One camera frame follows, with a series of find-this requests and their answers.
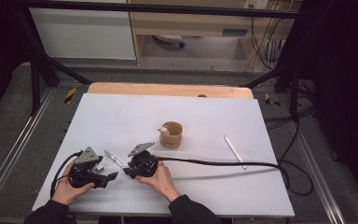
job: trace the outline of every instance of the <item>white cabinet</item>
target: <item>white cabinet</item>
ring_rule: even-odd
[[[92,2],[126,3],[125,0]],[[43,46],[51,57],[135,60],[128,12],[30,10]]]

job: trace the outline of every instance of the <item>wooden cup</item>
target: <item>wooden cup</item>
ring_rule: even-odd
[[[167,148],[178,148],[182,142],[182,125],[178,122],[168,121],[162,127],[168,129],[168,134],[161,133],[159,135],[161,145]]]

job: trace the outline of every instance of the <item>gray floor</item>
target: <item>gray floor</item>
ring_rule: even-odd
[[[183,49],[175,45],[159,42],[149,36],[145,42],[143,63],[140,65],[110,64],[105,68],[74,68],[79,74],[98,81],[151,82],[174,84],[203,84],[238,86],[259,77],[266,72],[258,65],[247,67],[239,42],[232,38],[187,37]],[[31,212],[36,190],[43,184],[52,164],[65,130],[76,112],[76,107],[87,86],[76,85],[76,94],[70,104],[63,101],[73,83],[71,78],[61,75],[62,84],[53,89],[51,100],[41,120],[25,145],[19,160],[13,167],[6,184],[0,190],[0,220],[10,218],[19,221]],[[265,118],[286,115],[283,106],[265,103],[266,92],[274,101],[283,103],[287,94],[275,94],[271,88],[275,80],[269,80],[254,88],[255,98]],[[302,106],[309,105],[299,99]],[[13,74],[7,92],[0,103],[0,166],[21,134],[31,111],[29,67],[19,67]],[[346,164],[334,161],[332,151],[325,139],[319,121],[312,116],[300,120],[300,131],[307,140],[315,160],[323,171],[339,210],[347,223],[358,223],[358,185]],[[268,132],[277,158],[289,145],[294,130],[291,124]],[[301,145],[295,142],[286,159],[307,170],[306,163],[299,151]],[[305,176],[291,167],[286,167],[293,189],[307,191],[310,187]],[[310,196],[290,196],[296,217],[293,223],[330,223],[325,207],[317,190]],[[85,223],[92,223],[96,217],[80,217]],[[236,223],[284,223],[281,219],[256,217],[237,218]]]

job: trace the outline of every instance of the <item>floor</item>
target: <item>floor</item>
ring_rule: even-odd
[[[75,64],[73,69],[84,77],[98,81],[228,86],[243,85],[268,71],[262,63],[255,68],[247,66],[238,39],[184,37],[184,41],[185,47],[180,48],[148,36],[145,41],[144,59],[139,65],[114,62],[103,68],[88,68]],[[62,83],[58,88],[44,89],[51,94],[50,100],[43,116],[36,121],[32,136],[23,145],[16,141],[30,118],[30,80],[29,68],[26,65],[16,70],[0,103],[0,167],[7,162],[7,155],[15,157],[17,161],[7,167],[10,175],[6,176],[4,185],[0,188],[0,223],[21,223],[29,214],[37,196],[37,188],[43,183],[49,164],[60,148],[60,142],[70,125],[81,94],[87,91],[87,87],[74,84],[68,76],[60,74],[60,77]],[[276,94],[273,90],[275,81],[268,80],[253,89],[265,118],[287,116],[288,94]],[[72,87],[76,87],[76,95],[71,104],[64,104],[66,94]],[[310,105],[306,97],[300,97],[299,102],[299,110]],[[358,186],[348,167],[333,160],[332,151],[317,118],[309,114],[302,118],[300,123],[299,135],[286,159],[294,161],[309,173],[315,173],[310,171],[314,162],[319,169],[316,173],[320,172],[323,178],[314,179],[315,190],[311,195],[290,196],[296,213],[296,217],[291,218],[290,222],[358,223]],[[277,158],[280,158],[292,141],[295,132],[296,126],[292,122],[284,123],[275,129],[270,127],[268,134]],[[16,145],[20,145],[20,155],[12,152],[13,146]],[[293,167],[287,169],[293,179],[294,189],[307,191],[310,188],[310,182],[304,174]],[[326,192],[330,193],[331,197],[326,196]],[[95,217],[80,217],[80,220],[79,223],[96,222]],[[284,222],[285,220],[276,218],[235,219],[238,224]]]

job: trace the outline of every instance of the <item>metal rail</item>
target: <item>metal rail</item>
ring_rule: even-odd
[[[286,100],[286,97],[279,97],[280,102],[282,103],[283,109],[287,115],[290,115],[289,112],[289,103]],[[293,131],[296,131],[295,124],[291,122],[291,128]],[[324,210],[330,219],[332,224],[344,224],[345,219],[342,216],[341,211],[336,203],[336,199],[334,198],[333,193],[331,192],[330,188],[328,187],[327,182],[324,179],[324,175],[319,168],[318,162],[312,155],[312,151],[307,144],[307,140],[304,137],[304,134],[301,132],[301,129],[298,130],[297,135],[297,143],[298,149],[304,159],[304,162],[307,165],[307,168],[310,171],[310,176],[314,182],[315,188],[318,191],[319,198],[324,205]]]
[[[54,88],[50,88],[48,89],[48,91],[45,92],[41,100],[41,106],[36,111],[35,115],[28,119],[28,122],[25,125],[24,129],[22,130],[16,143],[13,145],[12,149],[7,154],[5,161],[2,163],[0,167],[0,191],[2,187],[5,185],[7,178],[9,177],[11,171],[13,170],[13,167],[16,164],[17,160],[19,159],[20,154],[22,153],[22,150],[25,148],[29,138],[31,137],[34,128],[36,127],[43,113],[45,112],[50,97],[54,91],[55,91]]]

